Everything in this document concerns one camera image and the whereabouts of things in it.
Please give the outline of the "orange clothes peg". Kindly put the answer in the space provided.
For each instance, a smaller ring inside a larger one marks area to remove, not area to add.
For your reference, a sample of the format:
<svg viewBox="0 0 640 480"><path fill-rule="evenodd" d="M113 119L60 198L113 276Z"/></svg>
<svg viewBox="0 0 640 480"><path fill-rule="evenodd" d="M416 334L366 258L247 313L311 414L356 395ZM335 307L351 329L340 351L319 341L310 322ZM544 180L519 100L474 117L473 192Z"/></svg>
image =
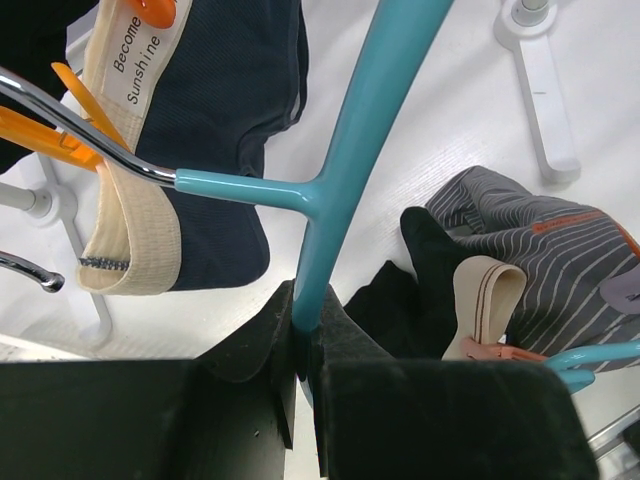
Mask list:
<svg viewBox="0 0 640 480"><path fill-rule="evenodd" d="M79 104L88 112L87 123L106 134L120 146L128 145L111 123L98 101L70 67L52 62L51 68ZM28 150L43 153L51 158L92 172L103 162L100 154L66 132L60 132L43 123L18 113L15 109L1 107L1 138Z"/></svg>

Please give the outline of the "grey striped underwear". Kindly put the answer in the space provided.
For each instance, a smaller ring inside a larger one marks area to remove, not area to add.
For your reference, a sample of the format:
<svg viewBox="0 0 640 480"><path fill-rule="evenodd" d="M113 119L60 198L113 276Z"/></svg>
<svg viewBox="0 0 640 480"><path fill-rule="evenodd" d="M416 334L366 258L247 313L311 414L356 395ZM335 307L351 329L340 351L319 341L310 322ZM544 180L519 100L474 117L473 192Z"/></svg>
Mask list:
<svg viewBox="0 0 640 480"><path fill-rule="evenodd" d="M450 179L426 208L473 254L526 274L506 330L509 344L551 357L638 340L638 315L618 311L600 294L604 281L639 264L638 248L603 211L535 195L482 166Z"/></svg>

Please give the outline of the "metal clothes rack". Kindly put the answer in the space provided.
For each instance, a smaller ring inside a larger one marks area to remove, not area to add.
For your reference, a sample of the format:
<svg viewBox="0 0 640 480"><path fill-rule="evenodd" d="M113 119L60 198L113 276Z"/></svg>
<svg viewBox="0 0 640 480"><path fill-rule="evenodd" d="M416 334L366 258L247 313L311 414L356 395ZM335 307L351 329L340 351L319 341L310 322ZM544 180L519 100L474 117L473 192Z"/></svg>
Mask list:
<svg viewBox="0 0 640 480"><path fill-rule="evenodd" d="M495 34L514 55L539 168L548 179L566 182L578 176L580 167L546 38L556 14L552 1L507 1L496 18ZM66 132L36 113L33 120Z"/></svg>

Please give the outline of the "navy blue underwear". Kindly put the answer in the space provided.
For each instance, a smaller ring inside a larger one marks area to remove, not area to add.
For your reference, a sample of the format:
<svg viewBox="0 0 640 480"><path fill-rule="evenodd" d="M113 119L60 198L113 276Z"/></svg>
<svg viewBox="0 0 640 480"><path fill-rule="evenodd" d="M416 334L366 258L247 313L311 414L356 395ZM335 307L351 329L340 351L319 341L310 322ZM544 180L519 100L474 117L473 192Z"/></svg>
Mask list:
<svg viewBox="0 0 640 480"><path fill-rule="evenodd" d="M83 83L129 149L164 168L259 178L267 140L307 97L297 1L180 1L167 29L102 1ZM268 268L255 208L163 188L104 163L96 224L77 270L101 295L234 288Z"/></svg>

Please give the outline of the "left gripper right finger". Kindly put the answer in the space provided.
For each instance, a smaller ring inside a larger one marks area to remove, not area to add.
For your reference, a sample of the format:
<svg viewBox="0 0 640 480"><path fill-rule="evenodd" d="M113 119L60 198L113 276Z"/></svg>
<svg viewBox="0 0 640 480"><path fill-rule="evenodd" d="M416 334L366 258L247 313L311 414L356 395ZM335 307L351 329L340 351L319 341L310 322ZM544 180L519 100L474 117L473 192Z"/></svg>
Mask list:
<svg viewBox="0 0 640 480"><path fill-rule="evenodd" d="M314 421L329 479L595 479L571 396L510 361L396 360L328 291L312 336Z"/></svg>

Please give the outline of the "black underwear beige waistband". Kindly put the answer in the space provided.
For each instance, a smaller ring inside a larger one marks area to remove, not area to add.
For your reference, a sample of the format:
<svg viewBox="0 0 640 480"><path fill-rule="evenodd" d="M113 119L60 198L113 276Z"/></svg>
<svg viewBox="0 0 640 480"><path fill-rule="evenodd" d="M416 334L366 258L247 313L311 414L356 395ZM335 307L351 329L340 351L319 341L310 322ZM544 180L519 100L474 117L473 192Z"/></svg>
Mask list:
<svg viewBox="0 0 640 480"><path fill-rule="evenodd" d="M400 228L415 272L386 262L347 314L396 358L467 360L467 342L497 344L526 274L457 244L424 208L406 209Z"/></svg>

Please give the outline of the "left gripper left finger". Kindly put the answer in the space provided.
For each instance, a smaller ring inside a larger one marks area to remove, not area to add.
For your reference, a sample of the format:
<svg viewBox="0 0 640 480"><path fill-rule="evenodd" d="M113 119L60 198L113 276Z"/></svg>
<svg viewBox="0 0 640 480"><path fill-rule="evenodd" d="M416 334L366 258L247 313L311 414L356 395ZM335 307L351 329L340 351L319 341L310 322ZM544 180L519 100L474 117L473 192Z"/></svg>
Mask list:
<svg viewBox="0 0 640 480"><path fill-rule="evenodd" d="M282 283L194 359L1 367L5 479L280 479L295 374Z"/></svg>

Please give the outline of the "blue plastic clip hanger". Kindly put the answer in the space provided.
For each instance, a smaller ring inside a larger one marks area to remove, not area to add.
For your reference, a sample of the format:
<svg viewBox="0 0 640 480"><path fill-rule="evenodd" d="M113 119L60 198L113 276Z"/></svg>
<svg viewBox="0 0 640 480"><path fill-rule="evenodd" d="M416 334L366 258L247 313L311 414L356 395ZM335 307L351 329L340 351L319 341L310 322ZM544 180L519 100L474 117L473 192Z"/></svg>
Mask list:
<svg viewBox="0 0 640 480"><path fill-rule="evenodd" d="M451 8L448 1L381 1L364 40L320 173L287 183L141 160L57 100L7 69L1 92L133 175L182 193L303 214L307 226L293 297L293 324L308 336L355 210L398 112Z"/></svg>

